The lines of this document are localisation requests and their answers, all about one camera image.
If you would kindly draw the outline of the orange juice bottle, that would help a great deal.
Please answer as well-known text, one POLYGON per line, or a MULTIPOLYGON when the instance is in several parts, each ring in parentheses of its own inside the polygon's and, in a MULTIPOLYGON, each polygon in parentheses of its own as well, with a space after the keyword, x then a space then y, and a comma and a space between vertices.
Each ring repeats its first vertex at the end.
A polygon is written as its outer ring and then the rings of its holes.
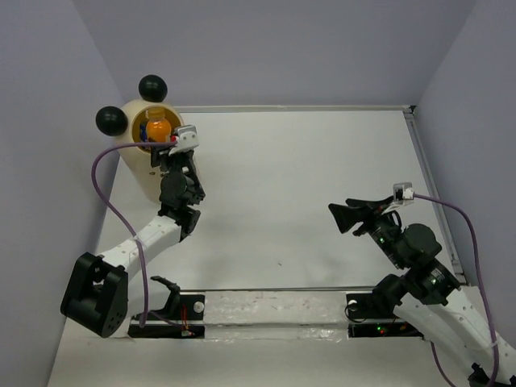
POLYGON ((172 133, 170 122, 166 119, 165 109, 152 107, 147 109, 146 135, 149 141, 168 142, 172 133))

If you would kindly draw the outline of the small blue label bottle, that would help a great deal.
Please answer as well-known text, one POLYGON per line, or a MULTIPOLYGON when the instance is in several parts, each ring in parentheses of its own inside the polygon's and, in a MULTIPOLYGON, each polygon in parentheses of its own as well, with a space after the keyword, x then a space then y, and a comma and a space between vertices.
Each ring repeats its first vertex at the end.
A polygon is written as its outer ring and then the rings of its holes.
POLYGON ((145 123, 141 123, 139 125, 139 139, 141 142, 148 141, 146 126, 147 125, 145 123))

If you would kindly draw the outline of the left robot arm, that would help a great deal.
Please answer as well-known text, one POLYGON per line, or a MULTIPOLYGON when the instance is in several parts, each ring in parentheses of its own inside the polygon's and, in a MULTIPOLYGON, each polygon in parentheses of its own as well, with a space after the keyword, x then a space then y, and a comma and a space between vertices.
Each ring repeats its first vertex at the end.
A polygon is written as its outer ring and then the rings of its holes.
POLYGON ((135 230, 98 185, 99 162, 120 147, 115 145, 101 152, 90 170, 96 194, 130 236, 98 255, 85 252, 77 258, 60 312, 102 338, 113 335, 130 313, 129 283, 136 275, 141 275, 143 285, 139 323, 144 325, 151 311, 160 318, 175 315, 180 298, 178 287, 163 277, 150 277, 147 264, 192 234, 201 216, 196 207, 206 196, 194 165, 197 143, 188 144, 185 138, 175 135, 168 142, 146 145, 151 149, 150 165, 160 170, 160 209, 140 231, 135 230), (155 293, 150 302, 150 281, 165 285, 169 291, 155 293))

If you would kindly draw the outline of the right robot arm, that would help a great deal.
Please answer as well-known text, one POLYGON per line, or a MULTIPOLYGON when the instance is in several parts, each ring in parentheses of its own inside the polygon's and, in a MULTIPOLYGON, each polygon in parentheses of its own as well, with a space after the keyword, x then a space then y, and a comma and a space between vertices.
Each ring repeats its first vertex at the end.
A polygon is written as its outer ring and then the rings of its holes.
POLYGON ((404 270, 401 276, 384 277, 370 293, 349 303, 348 311, 361 319, 396 316, 406 321, 462 366, 471 386, 513 386, 514 348, 438 260, 442 246, 435 233, 421 223, 402 226, 397 208, 403 204, 390 196, 328 206, 341 233, 368 235, 395 268, 404 270))

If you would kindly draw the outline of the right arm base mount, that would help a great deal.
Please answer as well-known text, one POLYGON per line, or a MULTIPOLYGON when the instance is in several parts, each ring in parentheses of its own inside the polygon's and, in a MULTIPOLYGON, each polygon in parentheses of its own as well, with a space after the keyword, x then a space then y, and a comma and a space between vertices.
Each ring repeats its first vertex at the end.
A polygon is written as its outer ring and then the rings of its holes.
POLYGON ((350 339, 419 337, 423 334, 395 314, 384 313, 372 303, 370 293, 347 293, 344 313, 350 339))

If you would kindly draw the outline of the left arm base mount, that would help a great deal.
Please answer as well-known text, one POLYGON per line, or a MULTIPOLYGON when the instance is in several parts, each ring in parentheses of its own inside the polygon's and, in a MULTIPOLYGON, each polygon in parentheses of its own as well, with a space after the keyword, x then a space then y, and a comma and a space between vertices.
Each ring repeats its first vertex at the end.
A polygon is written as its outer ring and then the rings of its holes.
POLYGON ((149 301, 160 309, 150 310, 144 327, 139 325, 141 314, 131 316, 127 334, 133 339, 203 339, 205 337, 204 293, 183 292, 177 283, 161 276, 152 276, 149 285, 153 289, 149 301))

